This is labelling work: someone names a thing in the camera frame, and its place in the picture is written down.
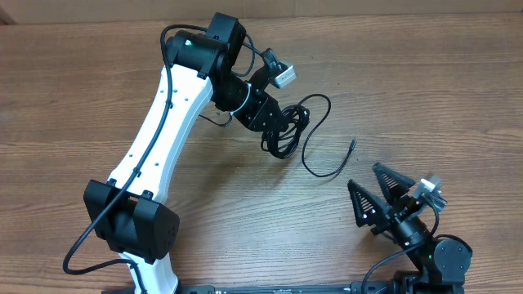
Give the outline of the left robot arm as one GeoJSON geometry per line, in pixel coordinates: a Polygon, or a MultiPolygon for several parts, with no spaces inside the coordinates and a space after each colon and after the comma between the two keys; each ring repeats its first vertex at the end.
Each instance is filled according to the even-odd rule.
{"type": "Polygon", "coordinates": [[[233,66],[247,36],[238,19],[221,13],[206,28],[167,26],[160,35],[159,87],[135,140],[109,178],[90,181],[84,191],[96,235],[129,268],[135,293],[177,289],[169,253],[180,220],[166,202],[177,159],[203,108],[213,103],[250,131],[288,127],[266,88],[285,87],[295,69],[265,50],[262,67],[243,80],[233,66]]]}

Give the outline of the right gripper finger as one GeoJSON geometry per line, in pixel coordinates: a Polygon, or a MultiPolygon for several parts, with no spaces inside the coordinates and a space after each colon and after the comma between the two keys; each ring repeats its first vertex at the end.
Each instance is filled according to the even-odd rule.
{"type": "Polygon", "coordinates": [[[387,213],[391,207],[387,203],[353,180],[349,180],[347,188],[352,201],[355,222],[359,227],[368,225],[375,228],[386,228],[390,224],[387,213]]]}
{"type": "Polygon", "coordinates": [[[389,167],[375,163],[373,172],[377,177],[379,186],[387,203],[394,203],[409,192],[415,181],[389,167]]]}

